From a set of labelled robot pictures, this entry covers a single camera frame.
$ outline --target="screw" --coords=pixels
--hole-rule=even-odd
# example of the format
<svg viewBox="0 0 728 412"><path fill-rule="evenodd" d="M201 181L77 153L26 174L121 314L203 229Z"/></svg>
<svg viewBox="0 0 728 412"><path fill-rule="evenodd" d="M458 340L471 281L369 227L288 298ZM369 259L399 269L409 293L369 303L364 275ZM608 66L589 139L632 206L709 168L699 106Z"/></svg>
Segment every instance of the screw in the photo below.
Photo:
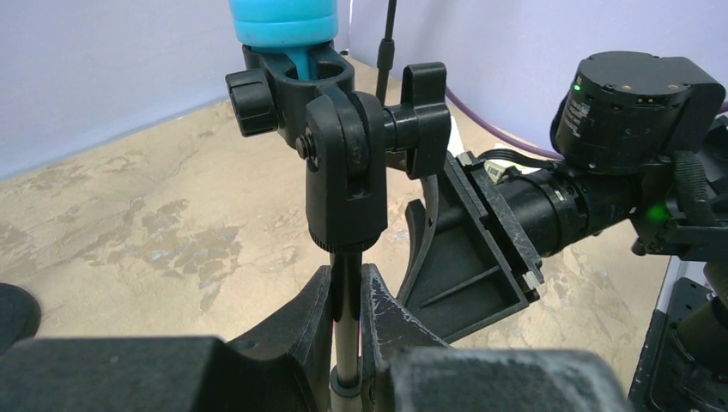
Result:
<svg viewBox="0 0 728 412"><path fill-rule="evenodd" d="M316 149L313 147L313 139L311 130L306 128L306 134L298 136L296 138L296 152L301 159L306 160L308 158L316 158Z"/></svg>

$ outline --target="blue cap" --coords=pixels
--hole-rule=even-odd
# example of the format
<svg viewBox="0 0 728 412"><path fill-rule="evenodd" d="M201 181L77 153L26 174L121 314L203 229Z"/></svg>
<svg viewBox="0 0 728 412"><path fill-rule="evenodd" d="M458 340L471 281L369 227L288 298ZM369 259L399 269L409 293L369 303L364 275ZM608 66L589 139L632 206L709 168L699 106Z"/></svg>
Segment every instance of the blue cap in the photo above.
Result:
<svg viewBox="0 0 728 412"><path fill-rule="evenodd" d="M300 80L311 78L308 49L337 35L336 0L229 1L240 43L288 55Z"/></svg>

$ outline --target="marble-patterned floor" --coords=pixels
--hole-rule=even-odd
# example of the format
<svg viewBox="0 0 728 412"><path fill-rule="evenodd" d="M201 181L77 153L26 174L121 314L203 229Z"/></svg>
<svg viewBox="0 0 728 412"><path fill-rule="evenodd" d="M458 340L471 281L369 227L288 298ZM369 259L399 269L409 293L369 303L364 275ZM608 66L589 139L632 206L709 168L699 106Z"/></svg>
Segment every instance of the marble-patterned floor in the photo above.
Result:
<svg viewBox="0 0 728 412"><path fill-rule="evenodd" d="M375 71L355 66L373 92ZM495 144L454 114L466 148ZM307 232L303 179L280 137L244 139L227 102L208 107L0 182L0 282L39 299L39 336L232 338L328 262ZM394 293L421 189L394 171L388 184L390 226L365 260ZM632 255L633 240L621 224L546 259L539 302L456 346L585 348L628 385L667 263Z"/></svg>

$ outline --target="metal pole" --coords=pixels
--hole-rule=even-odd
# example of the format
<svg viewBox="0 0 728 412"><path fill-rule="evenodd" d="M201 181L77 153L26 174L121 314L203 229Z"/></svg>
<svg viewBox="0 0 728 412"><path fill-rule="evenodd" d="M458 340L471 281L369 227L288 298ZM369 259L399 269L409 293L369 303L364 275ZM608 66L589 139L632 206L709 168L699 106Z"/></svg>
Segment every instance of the metal pole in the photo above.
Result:
<svg viewBox="0 0 728 412"><path fill-rule="evenodd" d="M361 253L331 254L331 286L338 383L342 388L353 388L359 383Z"/></svg>

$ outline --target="lavender wall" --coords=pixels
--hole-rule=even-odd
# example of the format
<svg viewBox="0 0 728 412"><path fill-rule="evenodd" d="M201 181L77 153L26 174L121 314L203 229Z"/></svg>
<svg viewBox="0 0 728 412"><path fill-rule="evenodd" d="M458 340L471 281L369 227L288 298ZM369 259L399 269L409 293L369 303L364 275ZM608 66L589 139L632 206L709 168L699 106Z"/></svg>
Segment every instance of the lavender wall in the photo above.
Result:
<svg viewBox="0 0 728 412"><path fill-rule="evenodd" d="M376 62L386 3L354 1L354 58ZM440 60L451 89L479 115L550 148L557 105L594 52L686 56L728 85L727 16L725 0L401 0L393 72Z"/></svg>
<svg viewBox="0 0 728 412"><path fill-rule="evenodd" d="M223 99L244 67L227 0L2 1L0 178Z"/></svg>

